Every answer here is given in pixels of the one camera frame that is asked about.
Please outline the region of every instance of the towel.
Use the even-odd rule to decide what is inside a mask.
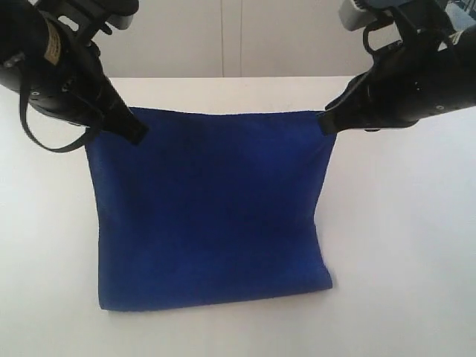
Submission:
[[[315,207],[335,135],[317,112],[132,108],[137,147],[87,145],[102,309],[142,312],[330,289]]]

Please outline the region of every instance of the white table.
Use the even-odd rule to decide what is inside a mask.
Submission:
[[[321,109],[349,78],[115,80],[131,106]],[[339,135],[317,209],[329,292],[144,314],[97,304],[83,150],[50,154],[0,89],[0,356],[474,356],[476,110]],[[78,128],[32,113],[48,144]]]

